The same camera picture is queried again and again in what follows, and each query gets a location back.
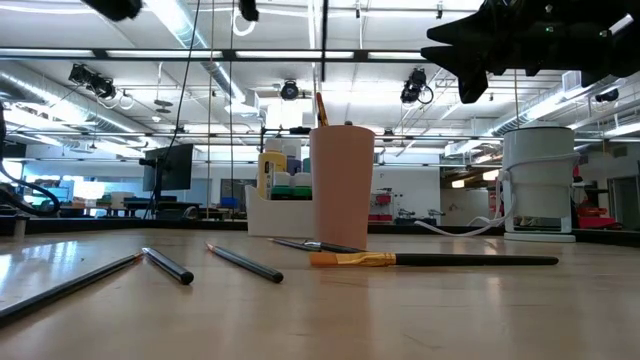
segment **white organizer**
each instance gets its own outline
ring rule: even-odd
[[[313,238],[313,200],[266,200],[245,186],[249,236]]]

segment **monitor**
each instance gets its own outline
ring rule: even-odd
[[[156,190],[189,190],[191,189],[191,163],[193,158],[193,144],[177,145],[171,148],[169,157],[167,150],[160,148],[145,153],[147,161],[163,161],[162,188]],[[144,167],[143,191],[153,191],[156,184],[156,169],[152,166]]]

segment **white machine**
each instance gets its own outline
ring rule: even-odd
[[[504,238],[522,241],[575,242],[571,233],[571,184],[580,154],[574,133],[564,127],[533,127],[504,135],[499,179],[505,209]],[[516,231],[515,216],[560,219],[559,232]]]

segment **pink cup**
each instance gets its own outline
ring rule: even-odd
[[[375,134],[341,125],[310,137],[315,241],[366,249]]]

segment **paintbrush with yellow ferrule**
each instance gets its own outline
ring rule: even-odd
[[[551,256],[459,255],[459,254],[394,254],[364,252],[358,254],[313,253],[313,266],[534,266],[555,265]]]

